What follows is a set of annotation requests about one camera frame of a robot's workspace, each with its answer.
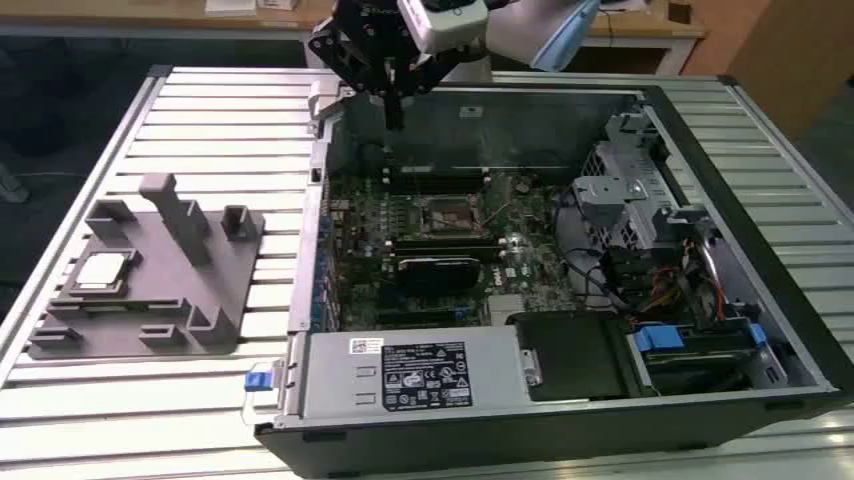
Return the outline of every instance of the blue tab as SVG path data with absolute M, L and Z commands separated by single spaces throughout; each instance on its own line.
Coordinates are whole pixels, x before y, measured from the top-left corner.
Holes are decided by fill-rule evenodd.
M 637 351 L 640 353 L 648 352 L 652 350 L 652 342 L 649 342 L 649 337 L 647 337 L 645 332 L 639 330 L 635 332 L 635 345 L 637 346 Z
M 641 330 L 649 337 L 652 350 L 684 347 L 679 330 L 672 325 L 655 325 L 651 327 L 643 327 Z
M 764 329 L 757 323 L 749 324 L 749 335 L 752 336 L 752 341 L 756 342 L 756 346 L 764 347 L 767 345 L 768 336 L 764 334 Z
M 246 372 L 242 390 L 246 392 L 268 392 L 272 390 L 272 372 Z
M 633 335 L 635 345 L 640 352 L 684 347 L 679 330 L 672 325 L 643 327 Z

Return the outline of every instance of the power supply label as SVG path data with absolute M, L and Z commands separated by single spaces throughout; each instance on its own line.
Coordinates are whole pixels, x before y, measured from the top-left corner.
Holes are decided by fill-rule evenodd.
M 382 346 L 382 406 L 389 412 L 469 407 L 462 342 Z

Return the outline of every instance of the red wire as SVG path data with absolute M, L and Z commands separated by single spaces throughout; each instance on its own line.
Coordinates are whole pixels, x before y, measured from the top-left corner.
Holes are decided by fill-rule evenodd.
M 649 294 L 651 297 L 655 297 L 655 294 L 657 293 L 657 278 L 660 274 L 665 272 L 677 272 L 677 271 L 679 271 L 677 267 L 664 267 L 652 272 L 652 293 Z
M 709 277 L 703 277 L 705 279 L 705 281 L 708 283 L 711 283 L 711 286 L 715 287 L 715 292 L 716 292 L 716 297 L 717 297 L 717 320 L 724 320 L 724 314 L 723 314 L 723 289 L 720 288 L 720 284 L 711 279 Z

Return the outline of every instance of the slotted aluminum table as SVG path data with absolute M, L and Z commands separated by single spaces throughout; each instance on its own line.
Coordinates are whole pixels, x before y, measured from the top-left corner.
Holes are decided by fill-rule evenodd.
M 308 162 L 308 97 L 334 91 L 322 70 L 156 69 L 0 326 L 0 478 L 282 479 L 286 466 L 241 418 L 242 374 L 284 354 Z M 713 78 L 496 74 L 520 83 L 657 83 L 681 113 L 796 282 L 854 353 L 851 212 L 737 86 Z M 692 200 L 691 181 L 675 175 Z M 172 172 L 204 209 L 244 204 L 266 225 L 230 355 L 35 361 L 25 343 L 89 234 L 97 198 L 150 209 L 141 175 Z M 272 408 L 260 395 L 256 407 Z M 484 467 L 406 478 L 849 478 L 847 409 L 764 428 L 719 448 Z

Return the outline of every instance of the motherboard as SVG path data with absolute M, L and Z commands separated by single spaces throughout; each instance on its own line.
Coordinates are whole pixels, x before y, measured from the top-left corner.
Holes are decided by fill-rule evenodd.
M 572 310 L 553 216 L 565 187 L 524 170 L 382 170 L 332 180 L 342 331 L 503 325 Z

